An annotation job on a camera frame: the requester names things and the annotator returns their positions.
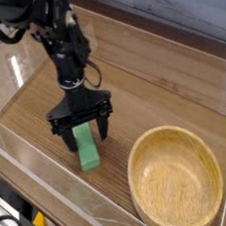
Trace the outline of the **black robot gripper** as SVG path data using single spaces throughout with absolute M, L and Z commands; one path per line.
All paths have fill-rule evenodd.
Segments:
M 108 134 L 108 118 L 113 112 L 111 93 L 104 90 L 90 90 L 79 86 L 74 90 L 65 90 L 65 96 L 48 114 L 53 134 L 61 134 L 62 141 L 71 152 L 77 151 L 72 129 L 78 125 L 96 120 L 100 139 Z

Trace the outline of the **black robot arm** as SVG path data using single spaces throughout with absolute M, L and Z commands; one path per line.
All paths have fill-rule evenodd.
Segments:
M 77 149 L 73 129 L 95 120 L 99 136 L 108 134 L 113 112 L 111 93 L 86 78 L 85 68 L 96 68 L 89 55 L 90 40 L 83 34 L 68 0 L 0 0 L 0 41 L 14 45 L 25 33 L 44 46 L 53 61 L 64 97 L 47 114 L 52 132 L 60 135 L 70 151 Z

